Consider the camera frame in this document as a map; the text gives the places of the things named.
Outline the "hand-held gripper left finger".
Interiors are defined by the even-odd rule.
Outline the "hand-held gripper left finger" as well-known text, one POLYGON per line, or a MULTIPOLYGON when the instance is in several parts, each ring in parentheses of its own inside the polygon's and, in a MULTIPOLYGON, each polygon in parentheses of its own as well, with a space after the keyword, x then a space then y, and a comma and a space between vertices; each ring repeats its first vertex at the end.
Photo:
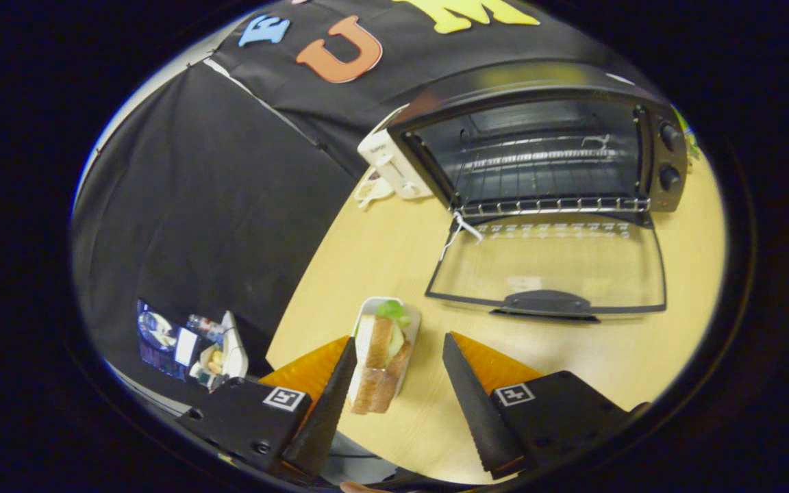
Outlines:
POLYGON ((240 467, 314 480, 325 464, 357 364, 345 335, 257 381, 229 379, 177 419, 240 467))

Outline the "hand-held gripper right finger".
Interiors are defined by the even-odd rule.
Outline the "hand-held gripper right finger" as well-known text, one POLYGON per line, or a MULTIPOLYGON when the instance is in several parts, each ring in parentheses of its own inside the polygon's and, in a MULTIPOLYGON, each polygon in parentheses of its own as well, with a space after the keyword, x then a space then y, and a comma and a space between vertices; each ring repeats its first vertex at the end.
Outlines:
POLYGON ((549 474, 588 459, 637 419, 567 370, 542 374, 461 333, 447 333, 442 362, 484 470, 494 479, 549 474))

